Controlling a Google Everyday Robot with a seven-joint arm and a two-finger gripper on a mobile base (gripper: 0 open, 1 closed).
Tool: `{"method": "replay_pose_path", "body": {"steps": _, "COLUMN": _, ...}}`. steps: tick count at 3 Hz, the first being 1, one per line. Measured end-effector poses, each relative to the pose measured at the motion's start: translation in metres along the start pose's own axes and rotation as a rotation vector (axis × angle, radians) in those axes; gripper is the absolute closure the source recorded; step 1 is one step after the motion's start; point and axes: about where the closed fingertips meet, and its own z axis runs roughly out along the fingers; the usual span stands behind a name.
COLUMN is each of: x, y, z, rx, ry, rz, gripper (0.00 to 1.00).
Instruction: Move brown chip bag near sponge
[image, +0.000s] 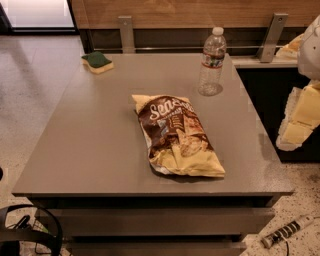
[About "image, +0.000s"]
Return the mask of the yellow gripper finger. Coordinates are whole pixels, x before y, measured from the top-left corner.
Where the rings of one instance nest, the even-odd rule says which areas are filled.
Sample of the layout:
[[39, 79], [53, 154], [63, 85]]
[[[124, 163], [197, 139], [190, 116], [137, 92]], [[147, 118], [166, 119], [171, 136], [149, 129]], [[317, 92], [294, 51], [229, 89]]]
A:
[[302, 38], [303, 34], [300, 34], [299, 36], [291, 40], [288, 44], [281, 47], [277, 51], [276, 56], [282, 59], [296, 59]]
[[320, 81], [311, 80], [303, 89], [294, 87], [288, 96], [276, 146], [293, 151], [320, 125]]

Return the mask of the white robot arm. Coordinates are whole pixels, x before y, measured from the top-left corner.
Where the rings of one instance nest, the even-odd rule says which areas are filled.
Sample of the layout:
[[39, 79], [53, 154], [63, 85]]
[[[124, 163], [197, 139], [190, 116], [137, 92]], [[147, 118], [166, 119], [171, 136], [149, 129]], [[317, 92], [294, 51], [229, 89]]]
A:
[[310, 79], [307, 86], [290, 92], [278, 130], [277, 148], [293, 151], [320, 125], [320, 15], [277, 55], [296, 55], [298, 72]]

